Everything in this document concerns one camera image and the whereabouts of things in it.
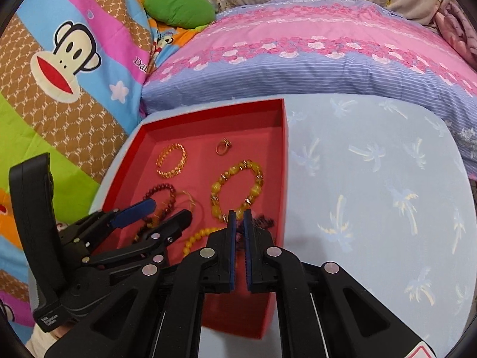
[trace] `green pillow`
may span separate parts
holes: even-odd
[[[144,0],[144,8],[157,21],[186,30],[215,20],[215,9],[207,0]]]

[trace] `star print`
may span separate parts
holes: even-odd
[[[109,85],[111,89],[111,100],[119,101],[121,104],[126,102],[126,95],[129,93],[129,89],[124,86],[123,81],[118,81],[116,85]]]

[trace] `screw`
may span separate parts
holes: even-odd
[[[157,254],[152,258],[152,261],[159,264],[164,261],[164,256],[162,254]]]
[[[147,264],[143,267],[143,275],[145,276],[152,276],[156,274],[157,266],[152,264]]]
[[[204,248],[200,250],[199,254],[201,255],[201,257],[211,258],[214,256],[215,250],[212,248]]]
[[[340,267],[335,263],[326,263],[324,269],[330,274],[337,274],[340,271]]]
[[[278,257],[278,256],[281,255],[281,249],[277,248],[276,246],[272,246],[272,247],[267,249],[267,254],[270,257]]]

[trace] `red box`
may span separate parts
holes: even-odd
[[[227,138],[232,148],[217,155],[215,148]],[[156,173],[156,160],[170,144],[181,143],[188,160],[179,175],[171,179]],[[173,151],[163,163],[172,169],[181,158]],[[191,226],[168,247],[171,264],[183,258],[187,239],[198,230],[225,227],[211,214],[210,187],[220,174],[244,159],[259,163],[264,174],[261,194],[252,205],[252,213],[265,214],[275,220],[271,230],[277,246],[283,246],[287,186],[287,119],[283,99],[247,102],[187,113],[141,126],[121,162],[103,204],[105,211],[126,208],[142,200],[151,187],[171,183],[177,191],[186,190],[196,201]],[[220,191],[222,211],[236,209],[248,195],[254,183],[252,171],[242,171],[231,177]],[[168,197],[154,196],[158,201]],[[189,208],[185,195],[177,193],[176,211]],[[120,248],[131,243],[140,222],[116,230],[100,251]],[[194,244],[193,251],[206,245],[207,238]],[[206,327],[243,337],[262,338],[273,315],[272,294],[250,294],[247,291],[244,252],[237,251],[236,287],[232,294],[207,294],[202,316]]]

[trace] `brown patterned stripe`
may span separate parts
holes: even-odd
[[[46,95],[30,69],[40,45],[18,16],[0,38],[0,92],[25,122],[57,151],[101,182],[127,136],[89,94],[63,104]]]
[[[125,0],[96,0],[96,2],[105,12],[119,20],[129,30],[135,45],[144,51],[151,51],[151,33],[127,14]]]
[[[17,280],[2,269],[0,269],[0,291],[23,302],[30,301],[27,284]]]

